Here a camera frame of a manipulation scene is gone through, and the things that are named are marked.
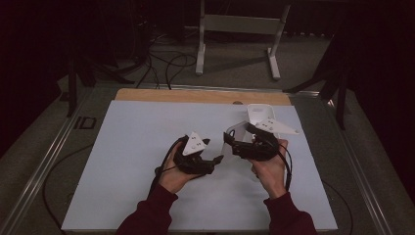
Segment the white table surface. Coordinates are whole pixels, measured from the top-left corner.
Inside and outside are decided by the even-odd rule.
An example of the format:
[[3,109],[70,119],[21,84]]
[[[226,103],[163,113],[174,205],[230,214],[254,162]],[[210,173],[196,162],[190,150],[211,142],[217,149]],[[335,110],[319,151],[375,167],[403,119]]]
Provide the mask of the white table surface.
[[[316,229],[337,229],[294,106],[273,106],[279,121],[297,129],[284,135],[293,157],[293,201],[309,212]],[[210,143],[202,157],[220,155],[223,132],[248,120],[246,105],[112,101],[63,223],[64,230],[116,230],[145,200],[171,144],[197,132]],[[267,230],[267,194],[251,164],[229,150],[212,175],[178,193],[170,231]]]

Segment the wooden edge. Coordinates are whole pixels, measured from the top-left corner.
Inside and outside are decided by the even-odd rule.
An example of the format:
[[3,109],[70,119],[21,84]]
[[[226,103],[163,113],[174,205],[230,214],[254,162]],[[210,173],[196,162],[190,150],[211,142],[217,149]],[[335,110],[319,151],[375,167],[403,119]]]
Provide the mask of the wooden edge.
[[268,104],[291,106],[284,93],[211,91],[211,90],[157,90],[121,88],[115,96],[118,101],[150,101],[213,104]]

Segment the metal stand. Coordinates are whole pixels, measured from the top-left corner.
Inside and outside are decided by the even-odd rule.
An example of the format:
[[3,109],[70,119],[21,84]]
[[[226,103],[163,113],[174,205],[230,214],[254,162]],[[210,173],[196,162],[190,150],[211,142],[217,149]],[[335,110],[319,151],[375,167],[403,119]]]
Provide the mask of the metal stand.
[[276,80],[281,78],[278,70],[275,53],[280,42],[285,22],[290,11],[290,5],[284,7],[283,14],[280,19],[266,19],[266,18],[248,18],[235,16],[219,16],[205,14],[205,0],[201,0],[201,18],[199,26],[199,51],[196,62],[196,74],[202,75],[204,73],[205,50],[204,42],[205,31],[228,31],[228,32],[246,32],[275,35],[274,44],[272,48],[268,48],[268,60],[271,67],[272,77]]

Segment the red sleeve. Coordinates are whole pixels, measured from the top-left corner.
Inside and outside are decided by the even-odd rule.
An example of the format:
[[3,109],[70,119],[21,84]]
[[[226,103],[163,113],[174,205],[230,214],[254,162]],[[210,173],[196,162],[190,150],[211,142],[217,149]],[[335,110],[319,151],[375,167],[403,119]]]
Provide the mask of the red sleeve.
[[277,199],[263,201],[271,217],[269,231],[279,235],[317,234],[309,213],[299,211],[293,203],[290,193]]
[[116,235],[167,234],[171,223],[171,205],[177,200],[159,184],[146,201],[137,205],[137,211],[129,215],[116,231]]

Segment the wrist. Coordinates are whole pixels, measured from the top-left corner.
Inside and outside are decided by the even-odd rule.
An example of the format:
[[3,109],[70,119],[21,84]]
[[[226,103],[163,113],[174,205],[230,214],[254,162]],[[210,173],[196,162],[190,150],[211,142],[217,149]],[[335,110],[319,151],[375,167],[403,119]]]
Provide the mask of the wrist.
[[171,194],[175,194],[179,191],[179,189],[177,189],[178,187],[176,186],[176,184],[171,180],[166,180],[162,178],[159,181],[159,185],[161,185],[164,189],[166,189]]
[[269,199],[277,199],[287,193],[287,190],[284,187],[271,188],[268,191]]

